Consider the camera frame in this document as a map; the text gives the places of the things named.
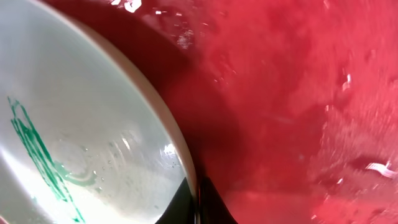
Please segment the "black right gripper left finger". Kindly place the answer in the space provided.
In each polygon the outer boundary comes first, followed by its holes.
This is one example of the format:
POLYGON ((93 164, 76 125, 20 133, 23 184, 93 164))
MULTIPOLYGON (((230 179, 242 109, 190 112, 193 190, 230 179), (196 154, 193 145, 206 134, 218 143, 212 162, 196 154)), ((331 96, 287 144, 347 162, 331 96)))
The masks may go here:
POLYGON ((155 224, 195 224, 195 206, 186 179, 183 179, 165 212, 155 224))

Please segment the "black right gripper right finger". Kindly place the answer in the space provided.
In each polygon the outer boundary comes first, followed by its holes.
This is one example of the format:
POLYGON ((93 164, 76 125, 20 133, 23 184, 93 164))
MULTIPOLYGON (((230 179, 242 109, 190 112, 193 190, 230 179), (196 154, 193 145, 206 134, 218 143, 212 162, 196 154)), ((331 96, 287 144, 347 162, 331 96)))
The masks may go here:
POLYGON ((238 224, 209 177, 200 184, 199 214, 201 224, 238 224))

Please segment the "white plate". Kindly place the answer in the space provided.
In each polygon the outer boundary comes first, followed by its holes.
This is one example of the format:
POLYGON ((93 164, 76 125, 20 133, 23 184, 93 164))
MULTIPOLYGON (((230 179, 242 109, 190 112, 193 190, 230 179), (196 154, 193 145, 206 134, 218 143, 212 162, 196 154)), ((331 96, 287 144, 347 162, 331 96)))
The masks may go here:
POLYGON ((92 29, 1 2, 1 222, 156 223, 196 177, 159 94, 92 29))

